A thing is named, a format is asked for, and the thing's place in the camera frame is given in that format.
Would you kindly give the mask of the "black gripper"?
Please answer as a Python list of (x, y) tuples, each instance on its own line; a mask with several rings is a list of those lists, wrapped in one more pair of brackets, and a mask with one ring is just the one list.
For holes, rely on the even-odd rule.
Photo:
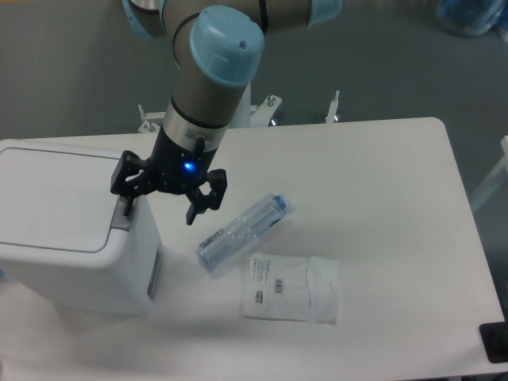
[[(182, 148), (161, 129), (148, 160), (132, 151), (124, 151), (111, 176), (110, 192), (124, 204), (123, 215), (128, 217), (134, 200), (154, 190), (169, 194), (184, 194), (190, 202), (186, 214), (187, 225), (192, 225), (199, 214), (218, 210), (227, 189), (225, 169), (209, 171), (217, 150), (204, 152), (199, 158), (192, 150)], [(200, 187), (210, 185), (203, 194)]]

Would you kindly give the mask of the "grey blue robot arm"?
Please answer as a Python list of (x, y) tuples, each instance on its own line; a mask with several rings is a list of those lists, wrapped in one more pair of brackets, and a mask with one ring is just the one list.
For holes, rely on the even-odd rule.
[(217, 210), (226, 173), (211, 170), (219, 144), (248, 84), (269, 33), (335, 18), (339, 1), (160, 1), (160, 18), (179, 77), (149, 158), (121, 154), (110, 190), (130, 214), (135, 200), (159, 191), (185, 195), (187, 222)]

